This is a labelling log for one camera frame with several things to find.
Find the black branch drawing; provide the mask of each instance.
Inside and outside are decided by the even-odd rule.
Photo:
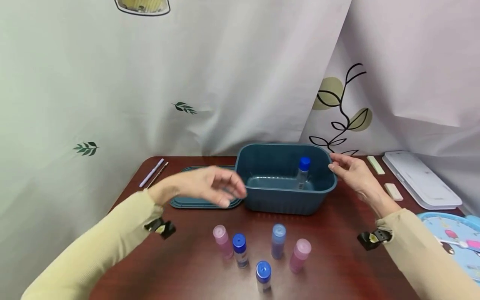
[[[327,141],[319,136],[309,136],[310,142],[317,146],[327,147],[327,149],[332,153],[335,153],[335,151],[332,149],[332,146],[341,145],[347,140],[346,138],[340,138],[345,132],[363,131],[367,129],[372,122],[372,111],[368,108],[360,109],[352,118],[350,118],[343,110],[343,101],[347,85],[355,78],[367,73],[366,71],[362,71],[350,77],[350,73],[358,66],[363,66],[363,64],[356,63],[349,68],[347,75],[345,76],[345,85],[343,85],[341,80],[336,77],[324,78],[322,84],[320,85],[320,89],[318,90],[315,104],[312,108],[314,110],[325,110],[338,107],[340,113],[345,118],[345,122],[333,121],[330,123],[333,129],[339,131],[339,133],[333,139]],[[348,150],[342,152],[342,154],[354,155],[358,151],[358,149]]]

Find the black wrist clip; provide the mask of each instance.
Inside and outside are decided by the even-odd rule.
[[[360,244],[365,248],[365,250],[370,251],[378,246],[384,241],[389,241],[392,239],[392,234],[388,231],[378,229],[372,233],[368,231],[362,232],[357,236]]]
[[[177,231],[177,228],[173,225],[172,221],[165,222],[162,217],[148,223],[144,228],[150,232],[159,233],[164,240]]]

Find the blue plate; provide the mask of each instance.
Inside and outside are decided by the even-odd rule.
[[[480,285],[480,218],[436,212],[418,217],[439,245]]]
[[[192,171],[199,168],[205,168],[207,166],[193,166],[188,167],[182,170],[182,172]],[[229,170],[235,170],[235,166],[219,166],[220,168],[225,168]],[[241,199],[235,199],[230,202],[230,205],[226,208],[237,207],[241,202]],[[170,205],[175,208],[184,208],[184,209],[225,209],[218,205],[212,204],[204,199],[189,198],[189,197],[175,197],[170,201]]]

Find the cartoon plate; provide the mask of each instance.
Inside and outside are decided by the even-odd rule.
[[[445,213],[427,212],[418,217],[443,249],[480,285],[480,223]]]
[[[161,16],[170,12],[168,0],[114,0],[117,8],[139,16]]]

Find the beige sleeve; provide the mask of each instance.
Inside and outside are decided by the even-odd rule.
[[[480,287],[411,211],[380,219],[377,227],[393,233],[385,248],[421,299],[480,300]]]
[[[137,192],[68,246],[27,288],[22,300],[88,299],[95,283],[149,234],[163,208]]]

